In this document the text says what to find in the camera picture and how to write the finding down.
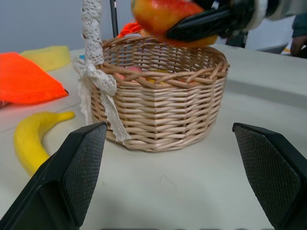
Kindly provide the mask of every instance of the yellow banana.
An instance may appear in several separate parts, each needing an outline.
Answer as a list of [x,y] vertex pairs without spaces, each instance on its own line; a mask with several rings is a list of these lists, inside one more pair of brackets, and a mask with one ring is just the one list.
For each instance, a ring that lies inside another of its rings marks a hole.
[[14,134],[17,157],[24,169],[33,176],[49,155],[41,144],[43,135],[55,124],[74,118],[74,112],[40,112],[22,120]]

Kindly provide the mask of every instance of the woven rim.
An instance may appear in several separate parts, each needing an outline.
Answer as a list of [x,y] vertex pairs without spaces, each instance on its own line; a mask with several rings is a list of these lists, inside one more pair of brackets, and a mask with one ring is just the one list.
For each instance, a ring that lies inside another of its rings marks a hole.
[[[114,102],[131,136],[125,141],[127,148],[177,150],[209,134],[229,67],[223,53],[212,47],[169,46],[153,37],[114,38],[104,41],[102,47],[105,61],[97,67],[116,79]],[[125,68],[129,66],[143,72]],[[154,71],[157,69],[168,73]],[[97,87],[92,92],[92,115],[106,120]],[[116,140],[110,126],[106,137]]]

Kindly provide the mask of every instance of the basket handle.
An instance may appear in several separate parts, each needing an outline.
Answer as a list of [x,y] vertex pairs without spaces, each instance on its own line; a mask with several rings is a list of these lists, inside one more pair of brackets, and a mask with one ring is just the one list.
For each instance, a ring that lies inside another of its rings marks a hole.
[[130,136],[119,118],[113,100],[117,90],[116,81],[111,75],[96,68],[97,65],[104,63],[100,34],[101,11],[102,0],[83,0],[82,36],[85,43],[85,61],[73,60],[73,66],[80,75],[78,93],[81,97],[81,111],[85,115],[87,125],[93,123],[91,95],[93,87],[96,86],[100,90],[100,99],[113,133],[118,142],[124,142],[130,139]]

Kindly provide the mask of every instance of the white table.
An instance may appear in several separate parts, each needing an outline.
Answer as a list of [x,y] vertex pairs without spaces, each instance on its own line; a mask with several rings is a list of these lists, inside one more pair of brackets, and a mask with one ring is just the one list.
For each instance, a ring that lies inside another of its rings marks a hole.
[[[241,122],[284,134],[307,157],[307,61],[217,46],[231,68],[217,123],[202,142],[182,150],[149,154],[106,141],[97,187],[82,230],[157,228],[260,230],[271,228],[245,176],[232,124]],[[72,55],[82,51],[73,51]],[[39,111],[72,110],[43,139],[50,154],[85,125],[71,65],[50,72],[69,96],[31,107],[0,110],[0,217],[29,176],[18,162],[13,133]]]

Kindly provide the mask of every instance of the orange fabric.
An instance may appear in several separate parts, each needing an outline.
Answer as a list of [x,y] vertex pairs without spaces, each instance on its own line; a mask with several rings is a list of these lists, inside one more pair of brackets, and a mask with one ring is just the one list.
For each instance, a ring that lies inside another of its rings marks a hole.
[[128,34],[135,34],[141,31],[141,26],[139,25],[138,22],[135,23],[128,23],[127,25],[125,25],[121,31],[120,34],[117,35],[117,37],[124,37]]
[[17,53],[0,54],[1,101],[37,104],[67,95],[61,83],[34,62]]

